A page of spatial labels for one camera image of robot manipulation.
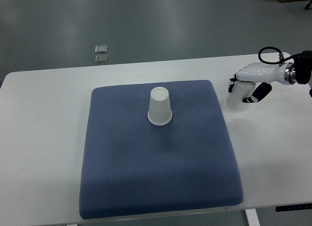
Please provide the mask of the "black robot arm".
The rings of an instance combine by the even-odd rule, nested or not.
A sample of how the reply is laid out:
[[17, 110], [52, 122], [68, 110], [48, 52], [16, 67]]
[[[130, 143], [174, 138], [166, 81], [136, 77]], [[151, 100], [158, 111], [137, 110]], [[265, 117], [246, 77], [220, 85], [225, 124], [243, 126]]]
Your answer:
[[308, 84], [310, 87], [309, 95], [312, 96], [312, 52], [303, 51], [284, 59], [293, 59], [293, 63], [285, 69], [284, 79], [289, 84]]

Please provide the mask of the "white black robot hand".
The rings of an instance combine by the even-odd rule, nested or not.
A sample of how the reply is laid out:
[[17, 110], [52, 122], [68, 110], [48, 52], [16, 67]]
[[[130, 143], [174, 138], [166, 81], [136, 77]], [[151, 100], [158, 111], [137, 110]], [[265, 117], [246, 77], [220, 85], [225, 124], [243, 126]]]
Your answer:
[[231, 93], [235, 84], [241, 82], [253, 82], [260, 85], [249, 97], [242, 99], [243, 103], [257, 103], [264, 99], [272, 90], [271, 83], [278, 82], [290, 85], [289, 64], [269, 65], [262, 62], [254, 62], [236, 72], [229, 80], [228, 92]]

